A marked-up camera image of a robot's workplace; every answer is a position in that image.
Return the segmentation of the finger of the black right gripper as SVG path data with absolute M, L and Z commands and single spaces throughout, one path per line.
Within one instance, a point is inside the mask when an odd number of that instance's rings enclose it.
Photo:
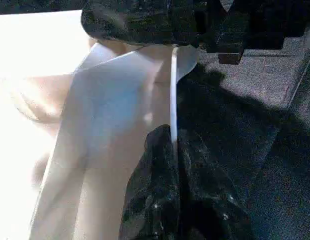
M 89 0 L 81 13 L 95 40 L 187 46 L 198 37 L 191 0 Z

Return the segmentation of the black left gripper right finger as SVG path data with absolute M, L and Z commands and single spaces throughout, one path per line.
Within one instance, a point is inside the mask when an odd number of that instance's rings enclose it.
M 178 137 L 180 224 L 184 240 L 251 240 L 235 187 L 198 135 Z

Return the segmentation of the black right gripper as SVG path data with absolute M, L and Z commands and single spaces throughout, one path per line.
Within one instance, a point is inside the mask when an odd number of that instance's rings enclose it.
M 239 64 L 244 50 L 280 50 L 310 24 L 309 0 L 171 0 L 169 20 L 178 45 L 203 47 L 219 63 Z

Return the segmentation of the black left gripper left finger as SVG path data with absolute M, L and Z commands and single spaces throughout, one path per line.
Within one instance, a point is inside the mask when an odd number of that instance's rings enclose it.
M 178 162 L 169 125 L 151 131 L 126 186 L 119 239 L 176 240 L 180 216 Z

